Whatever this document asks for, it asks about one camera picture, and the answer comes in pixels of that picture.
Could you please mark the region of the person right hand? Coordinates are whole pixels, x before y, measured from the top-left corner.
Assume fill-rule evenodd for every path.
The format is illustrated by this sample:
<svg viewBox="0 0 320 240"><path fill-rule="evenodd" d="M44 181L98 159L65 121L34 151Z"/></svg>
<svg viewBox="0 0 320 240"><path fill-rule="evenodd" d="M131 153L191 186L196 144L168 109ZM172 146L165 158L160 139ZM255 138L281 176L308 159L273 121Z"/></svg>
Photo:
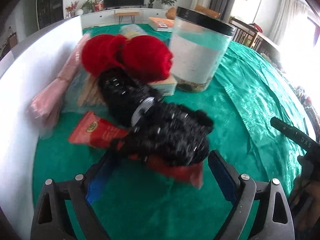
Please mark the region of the person right hand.
<svg viewBox="0 0 320 240"><path fill-rule="evenodd" d="M297 176L291 191L291 208L298 211L295 228L298 232L311 230L319 220L319 181L309 181Z"/></svg>

